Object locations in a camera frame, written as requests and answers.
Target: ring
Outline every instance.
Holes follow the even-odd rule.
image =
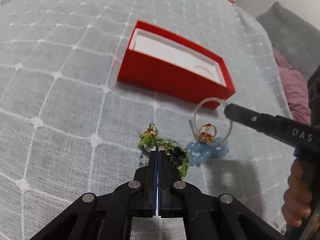
[[[208,131],[210,130],[211,127],[214,128],[214,135],[208,134]],[[198,140],[200,142],[209,142],[210,143],[216,137],[216,135],[217,135],[217,128],[210,123],[205,124],[198,131]]]
[[[196,109],[193,112],[193,133],[194,133],[196,139],[199,139],[199,137],[201,136],[201,135],[199,135],[200,134],[200,130],[203,129],[204,127],[207,127],[207,125],[204,125],[204,126],[201,127],[200,130],[198,129],[197,120],[196,120],[197,119],[198,110],[204,103],[210,102],[210,101],[218,102],[223,106],[227,105],[226,101],[223,100],[223,99],[220,99],[220,98],[206,98],[206,99],[202,100],[197,105]],[[233,121],[232,120],[229,120],[229,121],[230,121],[230,125],[229,125],[229,129],[228,129],[228,133],[222,140],[219,140],[218,142],[214,142],[213,139],[212,139],[212,141],[208,140],[208,138],[206,138],[206,136],[205,136],[207,134],[206,132],[208,132],[208,130],[209,130],[208,127],[207,127],[207,129],[206,129],[206,131],[205,131],[205,133],[203,135],[203,138],[204,138],[203,142],[206,142],[206,144],[208,144],[210,146],[219,146],[220,144],[224,143],[229,138],[229,136],[231,134],[231,130],[232,130]]]

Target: grid pattern fabric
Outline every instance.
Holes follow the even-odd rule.
[[[237,90],[230,102],[290,117],[266,32],[223,0],[0,4],[1,240],[29,239],[84,192],[131,180],[149,123],[184,145],[194,139],[194,104],[116,82],[137,19],[222,56]],[[225,132],[222,111],[201,109],[199,124]],[[229,150],[191,167],[186,181],[232,194],[271,225],[282,220],[293,149],[235,124]],[[132,239],[185,239],[182,220],[134,219]]]

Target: hand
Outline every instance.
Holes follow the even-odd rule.
[[[308,205],[311,201],[311,192],[302,181],[302,176],[303,168],[296,159],[291,166],[291,175],[288,178],[289,189],[284,193],[282,206],[285,221],[294,227],[299,227],[302,223],[301,218],[306,218],[311,213]]]

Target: silver beaded ring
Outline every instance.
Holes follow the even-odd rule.
[[[220,103],[221,105],[223,105],[224,107],[227,105],[226,101],[223,100],[223,99],[220,99],[220,98],[206,98],[204,100],[202,100],[196,107],[195,111],[193,112],[193,127],[194,127],[194,135],[196,137],[196,139],[199,137],[199,129],[198,129],[198,125],[197,125],[197,114],[198,114],[198,110],[199,108],[206,102],[210,102],[210,101],[216,101],[218,103]],[[210,146],[219,146],[220,144],[224,143],[230,136],[231,134],[231,130],[232,130],[232,125],[233,125],[233,121],[232,120],[229,120],[230,121],[230,126],[229,126],[229,130],[228,130],[228,133],[227,135],[225,136],[225,138],[223,138],[221,141],[215,143],[215,142],[208,142],[207,141],[207,145],[210,145]]]

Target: open gift box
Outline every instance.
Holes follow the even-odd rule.
[[[223,59],[172,32],[137,21],[118,81],[198,104],[205,98],[228,99],[236,91]],[[217,102],[205,106],[215,109]]]

